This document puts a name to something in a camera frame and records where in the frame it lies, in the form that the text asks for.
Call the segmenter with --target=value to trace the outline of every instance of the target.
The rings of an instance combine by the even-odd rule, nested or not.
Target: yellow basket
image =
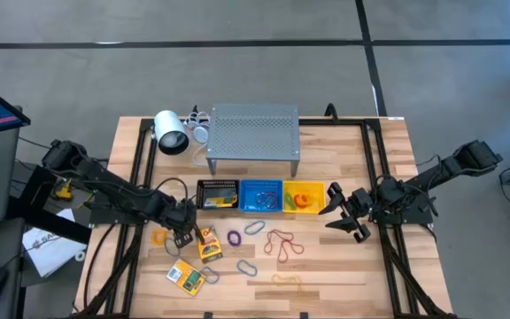
[[[295,205],[295,209],[292,209],[287,202],[287,194],[290,194],[294,199],[297,194],[302,193],[310,194],[312,203],[305,208]],[[324,183],[322,182],[284,181],[282,182],[282,210],[285,213],[317,214],[326,206],[325,193]]]

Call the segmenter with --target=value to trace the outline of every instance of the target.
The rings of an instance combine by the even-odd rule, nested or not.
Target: wooden workbench
[[[122,117],[112,147],[109,169],[129,179],[141,117]],[[406,124],[402,120],[381,118],[383,140],[391,173],[397,179],[407,179],[417,174],[413,150]],[[381,172],[373,132],[371,145]],[[139,170],[139,182],[143,181],[147,152],[147,138],[143,160]],[[180,177],[189,188],[190,196],[196,192],[198,179],[210,179],[207,167],[192,164],[191,156],[197,145],[177,156],[166,156],[158,152],[153,169],[152,185],[167,177]],[[301,159],[296,180],[323,181],[326,187],[337,181],[349,196],[359,187],[369,189],[367,164],[363,143],[357,126],[301,126]],[[201,152],[197,157],[202,159]],[[215,178],[290,178],[289,163],[258,161],[222,161]],[[162,191],[182,198],[184,192],[178,183],[167,183]],[[265,220],[267,226],[255,236],[247,236],[243,228],[256,220]],[[299,317],[308,312],[311,317],[392,317],[387,277],[383,266],[383,255],[375,225],[368,225],[371,238],[357,244],[352,235],[341,230],[327,229],[324,225],[339,219],[339,213],[323,216],[307,214],[263,213],[247,214],[240,211],[198,211],[200,228],[215,226],[220,234],[224,258],[209,263],[220,272],[217,284],[205,284],[196,297],[189,296],[166,279],[166,272],[175,258],[166,254],[164,247],[151,242],[151,233],[158,229],[155,223],[146,225],[140,250],[131,317],[200,317],[211,311],[214,317],[265,316]],[[89,260],[96,250],[97,242],[107,226],[92,231],[86,263],[82,271],[76,306],[82,308],[83,286]],[[89,300],[99,291],[111,274],[113,255],[118,241],[119,226],[104,241],[89,282]],[[267,231],[272,229],[291,231],[294,242],[304,245],[305,252],[289,254],[286,263],[277,262],[278,240],[271,255],[263,252]],[[240,247],[228,245],[226,234],[230,230],[242,233]],[[416,225],[403,227],[411,269],[427,294],[444,311],[452,311],[438,258],[434,238]],[[127,245],[133,233],[127,237]],[[182,249],[185,261],[197,269],[204,265],[198,257],[196,242]],[[236,269],[239,260],[246,259],[255,265],[259,274],[246,276]],[[274,274],[300,276],[301,291],[296,284],[277,285],[271,280]],[[406,306],[405,289],[397,275],[403,310]],[[117,290],[115,311],[121,310],[125,277]]]

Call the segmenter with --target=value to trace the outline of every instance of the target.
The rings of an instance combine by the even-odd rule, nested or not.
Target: table leg
[[[296,176],[296,175],[297,175],[297,171],[298,171],[298,163],[299,163],[299,162],[300,162],[299,160],[296,160],[296,161],[295,161],[295,160],[293,160],[293,161],[291,161],[291,163],[290,163],[290,176],[291,176],[291,177],[294,177],[294,176]]]
[[[216,159],[208,159],[208,167],[210,168],[210,174],[216,175],[216,166],[218,161]]]

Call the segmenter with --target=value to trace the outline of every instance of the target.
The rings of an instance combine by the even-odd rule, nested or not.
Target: gray floor
[[[372,38],[510,39],[507,0],[366,0]],[[0,43],[361,37],[343,0],[0,0]],[[388,114],[405,116],[418,161],[487,141],[510,167],[510,46],[375,47]],[[0,95],[23,105],[41,143],[105,157],[121,115],[273,102],[373,115],[360,47],[0,50]],[[20,144],[18,157],[43,151]],[[510,318],[510,206],[498,172],[439,187],[438,250],[456,314]],[[25,317],[65,315],[80,263],[28,289]]]

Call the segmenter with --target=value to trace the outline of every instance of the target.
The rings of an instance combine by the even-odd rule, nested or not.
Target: yellow package
[[[198,251],[200,252],[200,258],[203,263],[210,261],[216,261],[223,257],[221,253],[220,240],[210,229],[202,229],[202,236],[204,237],[204,243],[198,240]]]
[[[170,268],[166,278],[192,296],[196,296],[205,281],[204,275],[181,259]]]
[[[230,208],[237,202],[237,195],[227,197],[206,198],[204,209],[208,208]]]

